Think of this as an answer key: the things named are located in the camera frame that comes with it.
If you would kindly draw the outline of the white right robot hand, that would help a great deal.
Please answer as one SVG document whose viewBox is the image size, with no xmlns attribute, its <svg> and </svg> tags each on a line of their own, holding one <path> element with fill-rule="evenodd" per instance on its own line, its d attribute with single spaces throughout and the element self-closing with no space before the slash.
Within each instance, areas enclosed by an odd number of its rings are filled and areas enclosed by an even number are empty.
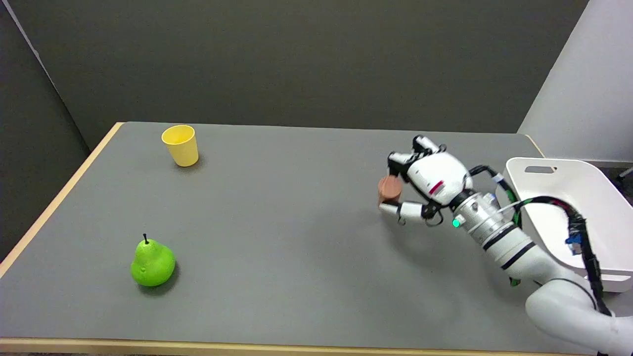
<svg viewBox="0 0 633 356">
<path fill-rule="evenodd" d="M 454 205 L 453 200 L 473 182 L 460 160 L 427 136 L 417 135 L 409 153 L 391 152 L 387 156 L 388 174 L 378 183 L 378 209 L 397 218 L 437 226 L 444 221 L 441 210 Z M 425 200 L 400 201 L 403 184 L 409 184 Z"/>
</svg>

